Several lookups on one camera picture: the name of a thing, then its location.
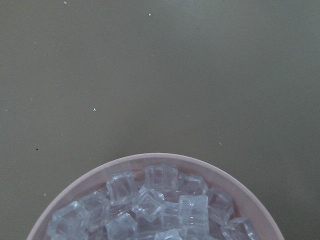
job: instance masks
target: bowl rim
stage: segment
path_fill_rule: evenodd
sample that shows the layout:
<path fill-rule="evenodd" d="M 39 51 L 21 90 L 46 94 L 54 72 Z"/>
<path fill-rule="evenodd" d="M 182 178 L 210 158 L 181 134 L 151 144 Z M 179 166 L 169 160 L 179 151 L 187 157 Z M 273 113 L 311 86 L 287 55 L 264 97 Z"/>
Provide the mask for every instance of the bowl rim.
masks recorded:
<path fill-rule="evenodd" d="M 74 182 L 72 182 L 70 185 L 68 185 L 63 191 L 61 191 L 52 200 L 52 202 L 46 207 L 46 209 L 42 212 L 40 217 L 35 222 L 35 224 L 32 227 L 30 233 L 28 234 L 26 240 L 34 240 L 34 236 L 36 235 L 37 231 L 40 229 L 41 223 L 44 221 L 44 219 L 47 217 L 47 215 L 52 211 L 52 209 L 55 207 L 56 203 L 58 201 L 60 201 L 70 190 L 72 190 L 79 183 L 83 182 L 85 179 L 89 178 L 90 176 L 98 173 L 102 169 L 108 168 L 108 167 L 113 166 L 113 165 L 121 164 L 121 163 L 124 163 L 124 162 L 129 162 L 129 161 L 132 161 L 132 160 L 141 159 L 141 158 L 174 158 L 174 159 L 182 160 L 182 161 L 185 161 L 185 162 L 190 162 L 190 163 L 196 163 L 196 164 L 203 165 L 206 168 L 213 169 L 214 171 L 216 171 L 220 175 L 224 175 L 233 184 L 235 184 L 236 186 L 241 188 L 245 192 L 245 194 L 248 195 L 248 197 L 250 197 L 251 199 L 253 199 L 256 202 L 257 206 L 262 210 L 262 212 L 265 215 L 266 219 L 270 222 L 272 228 L 275 230 L 275 233 L 278 236 L 278 239 L 279 240 L 284 240 L 284 237 L 283 237 L 279 227 L 277 226 L 275 220 L 272 218 L 272 216 L 270 215 L 268 210 L 265 208 L 265 206 L 259 201 L 259 199 L 246 186 L 244 186 L 241 182 L 236 180 L 233 176 L 231 176 L 227 172 L 225 172 L 225 171 L 221 170 L 220 168 L 218 168 L 218 167 L 216 167 L 214 165 L 211 165 L 211 164 L 209 164 L 209 163 L 207 163 L 205 161 L 202 161 L 202 160 L 199 160 L 199 159 L 196 159 L 196 158 L 193 158 L 193 157 L 185 156 L 185 155 L 174 154 L 174 153 L 161 153 L 161 152 L 141 153 L 141 154 L 135 154 L 135 155 L 121 157 L 121 158 L 106 162 L 106 163 L 104 163 L 104 164 L 102 164 L 102 165 L 90 170 L 89 172 L 83 174 L 78 179 L 76 179 Z"/>

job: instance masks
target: pink bowl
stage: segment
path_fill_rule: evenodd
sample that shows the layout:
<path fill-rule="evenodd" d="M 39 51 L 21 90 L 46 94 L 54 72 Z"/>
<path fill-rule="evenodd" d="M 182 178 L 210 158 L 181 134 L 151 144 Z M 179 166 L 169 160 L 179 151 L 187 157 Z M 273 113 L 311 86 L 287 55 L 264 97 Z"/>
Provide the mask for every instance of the pink bowl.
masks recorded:
<path fill-rule="evenodd" d="M 136 178 L 143 179 L 146 166 L 160 163 L 174 165 L 185 173 L 203 176 L 209 187 L 217 187 L 232 195 L 237 216 L 250 218 L 261 240 L 284 240 L 277 224 L 266 208 L 239 181 L 204 161 L 170 153 L 145 153 L 126 156 L 89 171 L 70 184 L 50 203 L 36 221 L 27 240 L 50 240 L 46 235 L 46 229 L 53 212 L 104 187 L 111 174 L 132 170 Z"/>

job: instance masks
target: pink rim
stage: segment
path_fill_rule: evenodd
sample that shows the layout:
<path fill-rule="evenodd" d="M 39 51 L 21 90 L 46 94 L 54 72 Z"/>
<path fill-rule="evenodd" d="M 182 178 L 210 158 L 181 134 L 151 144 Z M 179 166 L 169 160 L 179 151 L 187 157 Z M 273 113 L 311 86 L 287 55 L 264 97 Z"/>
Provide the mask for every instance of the pink rim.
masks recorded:
<path fill-rule="evenodd" d="M 270 223 L 271 227 L 273 228 L 275 235 L 277 236 L 277 239 L 284 240 L 284 237 L 282 236 L 277 224 L 275 223 L 274 219 L 271 217 L 267 209 L 262 205 L 262 203 L 256 198 L 256 196 L 253 195 L 251 191 L 249 191 L 242 183 L 240 183 L 238 180 L 233 178 L 228 173 L 222 171 L 221 169 L 206 163 L 204 161 L 178 155 L 178 154 L 172 154 L 172 153 L 143 153 L 143 154 L 137 154 L 137 155 L 131 155 L 122 157 L 110 162 L 107 162 L 101 166 L 96 167 L 95 169 L 87 172 L 86 174 L 79 177 L 77 180 L 75 180 L 73 183 L 71 183 L 66 189 L 64 189 L 50 204 L 49 206 L 44 210 L 44 212 L 41 214 L 41 216 L 36 221 L 35 225 L 33 226 L 32 230 L 30 231 L 28 237 L 26 240 L 36 240 L 36 236 L 39 236 L 39 231 L 41 231 L 41 226 L 43 225 L 44 221 L 48 219 L 48 216 L 51 214 L 53 209 L 57 206 L 57 203 L 62 200 L 63 197 L 65 197 L 72 189 L 74 189 L 76 186 L 78 186 L 80 183 L 88 179 L 89 177 L 97 174 L 103 169 L 109 168 L 114 165 L 121 165 L 124 163 L 127 163 L 132 160 L 137 159 L 157 159 L 157 158 L 166 158 L 166 159 L 175 159 L 184 161 L 185 163 L 190 164 L 196 164 L 203 166 L 207 169 L 211 169 L 213 172 L 218 173 L 221 176 L 224 176 L 226 179 L 228 179 L 230 182 L 232 182 L 235 186 L 239 187 L 247 196 L 248 198 L 252 199 L 257 207 L 262 211 L 263 215 L 265 216 L 266 220 Z"/>

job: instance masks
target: floor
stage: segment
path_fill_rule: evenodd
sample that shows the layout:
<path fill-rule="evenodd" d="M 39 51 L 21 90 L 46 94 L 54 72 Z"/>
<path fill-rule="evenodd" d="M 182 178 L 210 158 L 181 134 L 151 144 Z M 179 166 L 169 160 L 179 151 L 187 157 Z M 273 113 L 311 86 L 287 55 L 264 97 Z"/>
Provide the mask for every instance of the floor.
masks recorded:
<path fill-rule="evenodd" d="M 286 239 L 320 236 L 320 2 L 0 3 L 0 232 L 108 161 L 163 152 L 246 185 Z"/>

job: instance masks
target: plastic bowl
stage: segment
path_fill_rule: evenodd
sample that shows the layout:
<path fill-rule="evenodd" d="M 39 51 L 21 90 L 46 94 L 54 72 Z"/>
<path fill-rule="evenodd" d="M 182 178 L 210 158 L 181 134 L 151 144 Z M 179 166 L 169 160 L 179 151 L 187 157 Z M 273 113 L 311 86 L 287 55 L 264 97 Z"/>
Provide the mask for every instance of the plastic bowl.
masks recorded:
<path fill-rule="evenodd" d="M 170 153 L 145 153 L 126 156 L 89 171 L 70 184 L 50 203 L 36 221 L 27 240 L 50 240 L 46 235 L 46 230 L 53 212 L 104 187 L 111 174 L 132 170 L 136 178 L 143 179 L 146 166 L 160 163 L 174 165 L 187 174 L 203 176 L 209 187 L 217 187 L 232 195 L 236 215 L 250 218 L 261 240 L 284 240 L 267 209 L 239 181 L 204 161 Z"/>

